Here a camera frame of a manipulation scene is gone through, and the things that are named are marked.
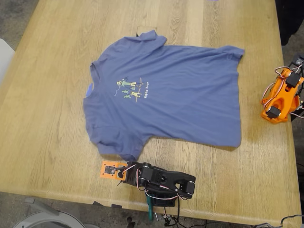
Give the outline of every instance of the black object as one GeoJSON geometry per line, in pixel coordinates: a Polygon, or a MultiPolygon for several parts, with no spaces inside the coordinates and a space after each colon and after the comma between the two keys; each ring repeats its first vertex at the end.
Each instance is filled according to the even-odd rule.
{"type": "Polygon", "coordinates": [[[288,88],[295,88],[300,81],[301,76],[295,72],[291,72],[290,76],[286,79],[286,84],[288,88]]]}
{"type": "Polygon", "coordinates": [[[136,172],[138,172],[138,186],[145,187],[147,193],[153,197],[152,204],[156,207],[174,207],[176,198],[171,200],[162,200],[172,198],[178,195],[192,198],[195,189],[195,177],[183,172],[167,171],[149,163],[128,162],[126,180],[124,183],[136,186],[136,172]]]}
{"type": "Polygon", "coordinates": [[[106,166],[104,173],[115,174],[115,166],[106,166]]]}
{"type": "MultiPolygon", "coordinates": [[[[293,58],[293,61],[289,64],[289,68],[291,68],[291,66],[296,66],[296,67],[299,67],[300,65],[304,65],[304,54],[296,54],[293,58]]],[[[304,77],[304,72],[303,72],[303,66],[300,67],[300,74],[301,74],[301,77],[304,77]]],[[[297,95],[301,96],[301,92],[303,90],[303,86],[304,84],[302,83],[301,85],[301,88],[298,90],[298,93],[297,95]]],[[[300,115],[304,110],[303,109],[298,109],[298,110],[295,110],[293,113],[294,114],[297,114],[297,115],[300,115]]],[[[291,115],[291,121],[293,121],[297,116],[295,115],[291,115]]]]}
{"type": "Polygon", "coordinates": [[[266,112],[266,114],[270,119],[277,118],[281,114],[281,110],[274,106],[271,106],[271,108],[269,109],[268,112],[266,112]]]}
{"type": "Polygon", "coordinates": [[[135,222],[132,222],[132,218],[128,217],[127,218],[128,226],[127,228],[134,228],[135,227],[135,222]]]}
{"type": "Polygon", "coordinates": [[[277,18],[280,28],[281,44],[288,43],[292,34],[296,33],[304,19],[303,0],[275,0],[277,18]]]}

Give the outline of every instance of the floor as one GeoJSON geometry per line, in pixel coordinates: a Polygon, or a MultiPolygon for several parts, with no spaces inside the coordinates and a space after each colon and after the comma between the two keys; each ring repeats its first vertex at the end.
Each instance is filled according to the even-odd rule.
{"type": "MultiPolygon", "coordinates": [[[[0,38],[4,39],[16,50],[27,23],[35,9],[38,0],[0,0],[0,38]]],[[[304,24],[299,31],[291,37],[289,43],[282,47],[285,65],[288,65],[295,53],[304,53],[304,24]]],[[[294,134],[294,146],[297,163],[304,165],[304,120],[295,119],[292,122],[294,134]]],[[[20,220],[35,212],[29,205],[24,203],[25,196],[0,192],[0,228],[13,227],[20,220]]],[[[52,199],[39,199],[52,206],[54,209],[69,212],[83,223],[95,224],[101,228],[127,227],[127,218],[130,216],[136,223],[135,227],[162,228],[164,219],[158,215],[159,221],[149,222],[146,212],[115,209],[103,206],[87,205],[80,203],[65,202],[52,199]]],[[[186,227],[204,224],[204,220],[193,218],[180,218],[181,224],[186,227]]],[[[251,226],[231,223],[210,223],[208,228],[248,228],[251,226]]]]}

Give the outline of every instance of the wire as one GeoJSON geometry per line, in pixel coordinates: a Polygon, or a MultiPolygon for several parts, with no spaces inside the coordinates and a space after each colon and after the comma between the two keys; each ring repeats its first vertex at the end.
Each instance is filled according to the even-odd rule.
{"type": "Polygon", "coordinates": [[[280,67],[276,68],[276,69],[275,69],[275,72],[276,72],[278,75],[280,75],[281,78],[285,78],[285,77],[283,77],[283,76],[281,75],[281,73],[277,72],[277,70],[278,70],[278,69],[283,69],[283,68],[287,68],[287,69],[289,69],[290,71],[292,71],[292,70],[291,70],[289,67],[287,67],[287,66],[280,66],[280,67]]]}
{"type": "Polygon", "coordinates": [[[125,170],[123,171],[123,173],[126,172],[127,170],[129,170],[130,168],[134,167],[135,165],[132,165],[132,166],[130,166],[129,168],[125,169],[125,170]]]}
{"type": "Polygon", "coordinates": [[[283,222],[284,222],[285,219],[294,218],[294,217],[298,217],[298,216],[304,217],[304,215],[291,215],[291,216],[286,216],[286,217],[282,218],[282,220],[281,220],[281,225],[278,226],[278,227],[273,227],[273,226],[271,226],[269,223],[262,223],[262,224],[259,224],[259,225],[255,225],[255,226],[253,226],[253,227],[265,225],[265,226],[271,227],[271,228],[282,228],[282,227],[283,227],[283,222]]]}
{"type": "Polygon", "coordinates": [[[302,164],[300,164],[300,163],[297,163],[297,165],[299,165],[299,166],[303,166],[303,167],[304,167],[304,165],[302,165],[302,164]]]}
{"type": "Polygon", "coordinates": [[[265,96],[265,94],[267,93],[267,91],[268,91],[268,89],[270,88],[270,86],[272,86],[273,84],[275,84],[275,82],[271,83],[271,84],[267,87],[267,89],[265,90],[265,92],[263,93],[263,96],[262,96],[262,102],[263,102],[263,104],[264,104],[264,101],[263,101],[264,96],[265,96]]]}
{"type": "Polygon", "coordinates": [[[295,116],[297,116],[297,117],[299,117],[299,118],[301,118],[301,119],[304,119],[304,116],[299,116],[299,115],[297,115],[297,114],[295,114],[295,113],[290,113],[291,115],[295,115],[295,116]]]}
{"type": "MultiPolygon", "coordinates": [[[[180,198],[178,198],[178,200],[177,200],[177,218],[172,217],[172,219],[175,221],[175,223],[174,223],[174,224],[171,224],[171,225],[167,225],[166,227],[173,227],[173,226],[175,226],[175,225],[178,227],[177,224],[179,224],[180,226],[186,228],[183,224],[180,223],[180,198]]],[[[205,224],[203,224],[203,225],[193,225],[193,226],[190,226],[189,228],[192,228],[192,227],[203,227],[203,226],[206,227],[208,224],[211,224],[211,223],[218,223],[218,222],[219,222],[219,221],[214,221],[214,222],[209,222],[209,223],[207,223],[207,220],[206,220],[206,221],[205,221],[205,224]]]]}
{"type": "Polygon", "coordinates": [[[286,79],[283,79],[283,80],[282,80],[282,83],[281,83],[281,85],[280,85],[280,88],[279,88],[278,91],[276,92],[275,96],[272,97],[272,98],[270,98],[270,99],[264,104],[264,109],[266,108],[266,105],[267,105],[272,99],[274,99],[274,98],[279,94],[279,92],[281,91],[281,89],[282,89],[282,87],[283,87],[283,85],[284,85],[285,80],[286,80],[286,79]]]}
{"type": "Polygon", "coordinates": [[[283,226],[283,222],[284,222],[285,219],[294,218],[294,217],[298,217],[298,216],[303,217],[304,215],[291,215],[291,216],[286,216],[286,217],[282,218],[281,226],[283,226]]]}
{"type": "Polygon", "coordinates": [[[303,64],[301,64],[300,66],[297,67],[297,70],[296,70],[295,73],[298,73],[298,70],[300,69],[301,66],[303,66],[303,64]]]}
{"type": "Polygon", "coordinates": [[[139,189],[139,187],[138,187],[138,172],[139,172],[139,174],[141,174],[141,171],[139,170],[139,168],[136,170],[136,186],[139,191],[144,191],[146,189],[146,187],[144,187],[144,189],[139,189]]]}
{"type": "Polygon", "coordinates": [[[167,216],[166,208],[165,207],[163,207],[163,211],[165,212],[165,216],[167,216]]]}
{"type": "Polygon", "coordinates": [[[154,199],[157,199],[157,200],[172,200],[172,199],[175,199],[175,198],[178,198],[179,196],[174,196],[174,197],[171,197],[171,198],[157,198],[157,197],[154,197],[154,196],[150,196],[148,193],[147,193],[147,190],[145,189],[144,192],[146,193],[147,196],[151,197],[151,198],[154,198],[154,199]]]}

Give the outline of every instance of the t-shirt sleeve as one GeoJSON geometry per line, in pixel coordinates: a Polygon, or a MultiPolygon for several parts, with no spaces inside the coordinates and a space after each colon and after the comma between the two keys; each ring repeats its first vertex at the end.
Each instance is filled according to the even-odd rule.
{"type": "Polygon", "coordinates": [[[117,127],[86,126],[90,140],[102,154],[119,154],[126,161],[135,161],[139,156],[143,142],[133,133],[117,127]]]}

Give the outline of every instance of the cartoon figure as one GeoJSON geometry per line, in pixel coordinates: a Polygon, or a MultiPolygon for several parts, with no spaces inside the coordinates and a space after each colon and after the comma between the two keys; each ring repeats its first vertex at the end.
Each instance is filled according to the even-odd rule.
{"type": "Polygon", "coordinates": [[[140,93],[136,93],[136,92],[131,92],[131,96],[135,96],[135,97],[141,97],[141,96],[139,96],[139,95],[142,95],[142,94],[140,94],[140,93]]]}
{"type": "Polygon", "coordinates": [[[116,84],[118,86],[123,86],[123,87],[125,87],[125,86],[131,86],[131,87],[138,87],[138,88],[140,88],[143,85],[143,83],[140,83],[138,85],[137,82],[127,82],[124,78],[122,80],[120,80],[120,81],[117,81],[116,84]]]}

